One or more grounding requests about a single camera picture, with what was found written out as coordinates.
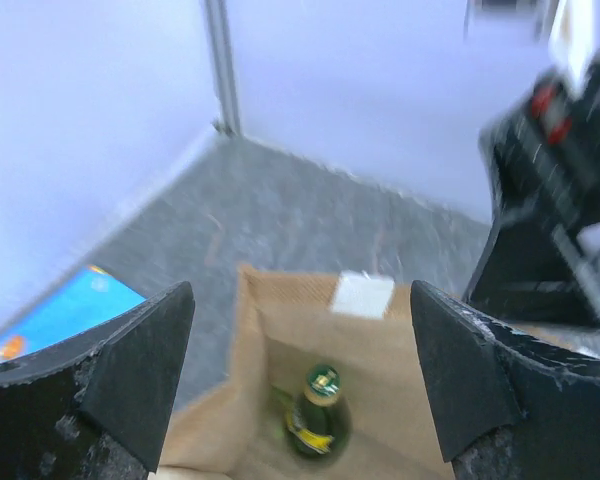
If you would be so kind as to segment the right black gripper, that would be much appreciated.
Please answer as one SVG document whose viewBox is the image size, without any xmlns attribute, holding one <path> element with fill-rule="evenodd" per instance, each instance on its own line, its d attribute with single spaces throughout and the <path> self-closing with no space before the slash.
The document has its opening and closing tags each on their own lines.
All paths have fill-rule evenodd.
<svg viewBox="0 0 600 480">
<path fill-rule="evenodd" d="M 571 100 L 555 69 L 483 128 L 493 210 L 531 201 L 575 234 L 600 222 L 600 57 Z M 534 214 L 499 216 L 463 295 L 503 321 L 600 330 L 600 281 L 575 240 Z"/>
</svg>

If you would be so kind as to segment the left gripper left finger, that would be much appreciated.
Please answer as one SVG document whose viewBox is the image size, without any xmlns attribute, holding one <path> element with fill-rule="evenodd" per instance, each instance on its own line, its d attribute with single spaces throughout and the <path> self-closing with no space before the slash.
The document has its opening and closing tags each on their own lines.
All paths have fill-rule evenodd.
<svg viewBox="0 0 600 480">
<path fill-rule="evenodd" d="M 195 301 L 177 283 L 0 364 L 0 480 L 145 479 L 156 471 Z"/>
</svg>

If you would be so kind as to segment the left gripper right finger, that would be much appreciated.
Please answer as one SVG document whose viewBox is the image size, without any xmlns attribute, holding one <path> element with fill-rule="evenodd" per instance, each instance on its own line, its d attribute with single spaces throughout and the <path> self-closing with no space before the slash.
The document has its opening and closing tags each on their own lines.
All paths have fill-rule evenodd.
<svg viewBox="0 0 600 480">
<path fill-rule="evenodd" d="M 600 360 L 552 345 L 424 282 L 419 362 L 458 479 L 600 480 Z"/>
</svg>

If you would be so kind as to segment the brown canvas tote bag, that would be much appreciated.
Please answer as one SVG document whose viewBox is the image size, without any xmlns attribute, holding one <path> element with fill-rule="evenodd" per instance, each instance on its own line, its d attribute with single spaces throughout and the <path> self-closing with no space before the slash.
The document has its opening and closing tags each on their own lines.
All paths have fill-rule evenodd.
<svg viewBox="0 0 600 480">
<path fill-rule="evenodd" d="M 157 477 L 458 479 L 440 450 L 410 295 L 404 285 L 378 294 L 352 274 L 242 267 L 228 377 L 174 415 Z M 506 325 L 592 357 L 539 328 Z M 337 457 L 310 461 L 291 449 L 283 417 L 320 363 L 341 376 L 352 430 Z"/>
</svg>

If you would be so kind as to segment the green glass bottle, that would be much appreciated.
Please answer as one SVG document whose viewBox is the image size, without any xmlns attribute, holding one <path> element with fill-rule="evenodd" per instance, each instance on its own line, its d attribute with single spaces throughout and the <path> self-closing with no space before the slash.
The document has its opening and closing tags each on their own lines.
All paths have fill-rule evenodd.
<svg viewBox="0 0 600 480">
<path fill-rule="evenodd" d="M 337 457 L 352 430 L 339 372 L 328 364 L 313 366 L 305 375 L 303 391 L 291 399 L 283 420 L 288 444 L 301 458 L 326 461 Z"/>
</svg>

